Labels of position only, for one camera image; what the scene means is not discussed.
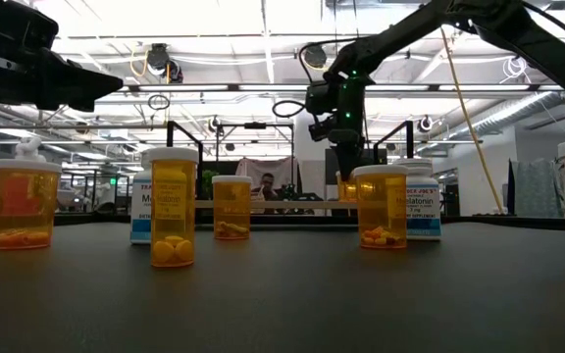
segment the curtain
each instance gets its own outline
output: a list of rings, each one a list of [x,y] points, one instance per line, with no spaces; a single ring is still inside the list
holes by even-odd
[[[260,186],[261,177],[265,173],[274,176],[274,189],[291,184],[291,171],[294,171],[293,183],[298,183],[297,161],[287,157],[277,161],[258,161],[243,158],[236,168],[238,176],[252,177],[252,187]]]

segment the product label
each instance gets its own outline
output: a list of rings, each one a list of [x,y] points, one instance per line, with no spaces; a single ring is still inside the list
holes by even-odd
[[[152,180],[135,180],[132,185],[130,226],[130,241],[150,241],[152,235]]]
[[[186,184],[178,180],[158,180],[154,185],[154,202],[156,219],[183,221],[186,218]]]
[[[441,235],[438,185],[407,185],[407,235]]]

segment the metal pole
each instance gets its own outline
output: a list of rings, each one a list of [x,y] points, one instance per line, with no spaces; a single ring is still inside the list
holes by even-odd
[[[88,176],[84,177],[84,193],[82,194],[82,202],[86,198],[86,192],[88,191]],[[84,212],[86,212],[86,203],[84,202]]]
[[[220,127],[217,126],[215,129],[215,170],[219,172],[220,170]]]
[[[175,122],[167,122],[167,147],[174,147],[174,126]]]
[[[295,131],[294,127],[291,128],[291,184],[293,184],[293,177],[295,175]]]
[[[119,190],[119,175],[115,178],[115,214],[117,214],[117,190]]]
[[[406,121],[405,123],[405,137],[407,139],[407,158],[413,158],[413,122]]]
[[[90,199],[90,211],[95,209],[95,189],[97,188],[97,171],[93,171],[93,196]]]
[[[129,176],[126,176],[126,215],[129,214]]]

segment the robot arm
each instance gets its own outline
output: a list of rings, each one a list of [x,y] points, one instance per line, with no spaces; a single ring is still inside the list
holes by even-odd
[[[346,45],[307,89],[306,109],[333,116],[310,127],[314,139],[328,137],[343,179],[359,165],[363,151],[365,87],[369,74],[388,56],[433,32],[453,25],[523,57],[565,88],[565,43],[539,27],[520,0],[432,0],[382,33]]]
[[[0,0],[0,103],[92,112],[96,99],[124,85],[52,52],[57,33],[58,24],[38,11]]]

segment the fluorescent light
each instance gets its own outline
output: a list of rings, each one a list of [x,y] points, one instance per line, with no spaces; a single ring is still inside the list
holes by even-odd
[[[48,145],[84,144],[84,141],[42,141],[42,144],[48,144]]]
[[[15,137],[35,137],[35,133],[31,133],[29,131],[23,129],[16,129],[16,128],[0,128],[0,133],[15,136]]]
[[[527,90],[529,86],[527,84],[460,84],[459,89],[463,91],[484,91],[484,90],[492,90],[492,91],[513,91],[513,90]],[[439,90],[457,90],[454,85],[441,85]]]
[[[243,91],[306,91],[306,84],[242,84],[239,90]]]
[[[79,155],[80,157],[88,158],[88,159],[92,159],[92,160],[97,160],[97,161],[109,159],[109,157],[104,156],[104,155],[99,154],[99,153],[76,152],[76,154]]]
[[[564,88],[562,88],[560,85],[557,85],[557,84],[544,84],[544,85],[541,85],[539,87],[539,90],[544,90],[544,91],[546,91],[546,90],[557,90],[557,91],[559,91],[559,90],[564,90]]]
[[[427,148],[434,148],[434,147],[438,147],[439,144],[438,143],[432,143],[430,145],[426,145],[426,146],[422,146],[420,148],[418,148],[418,152],[426,150]]]
[[[96,140],[96,141],[88,141],[91,144],[126,144],[126,143],[133,143],[137,144],[139,140]]]
[[[51,145],[46,145],[45,147],[49,148],[52,151],[56,151],[56,152],[60,152],[60,153],[71,153],[70,151],[62,148],[62,147],[58,147],[58,146],[51,146]]]
[[[374,84],[365,87],[366,91],[424,91],[427,84]]]
[[[143,92],[201,92],[201,91],[225,91],[225,84],[146,84],[140,85],[139,90]]]

